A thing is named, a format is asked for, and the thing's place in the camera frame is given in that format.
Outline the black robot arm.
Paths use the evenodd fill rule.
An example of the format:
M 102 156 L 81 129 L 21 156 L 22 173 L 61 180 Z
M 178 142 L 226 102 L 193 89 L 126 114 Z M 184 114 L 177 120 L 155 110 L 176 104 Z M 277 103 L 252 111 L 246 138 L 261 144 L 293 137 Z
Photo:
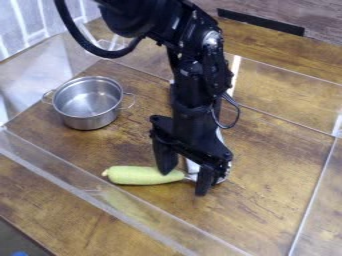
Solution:
M 233 153 L 218 137 L 220 113 L 233 73 L 214 18 L 188 0 L 95 0 L 109 28 L 146 36 L 168 48 L 174 73 L 173 115 L 154 115 L 151 139 L 158 169 L 169 174 L 185 156 L 200 165 L 196 194 L 226 178 Z

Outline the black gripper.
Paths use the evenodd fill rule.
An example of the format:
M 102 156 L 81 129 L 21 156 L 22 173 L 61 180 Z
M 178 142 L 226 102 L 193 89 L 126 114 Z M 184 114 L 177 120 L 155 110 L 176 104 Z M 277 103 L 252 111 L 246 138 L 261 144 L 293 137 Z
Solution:
M 186 116 L 176 112 L 174 117 L 153 115 L 151 139 L 157 166 L 168 175 L 178 165 L 178 155 L 184 155 L 201 165 L 196 195 L 205 196 L 213 186 L 216 172 L 225 174 L 233 152 L 217 137 L 218 124 L 213 112 Z

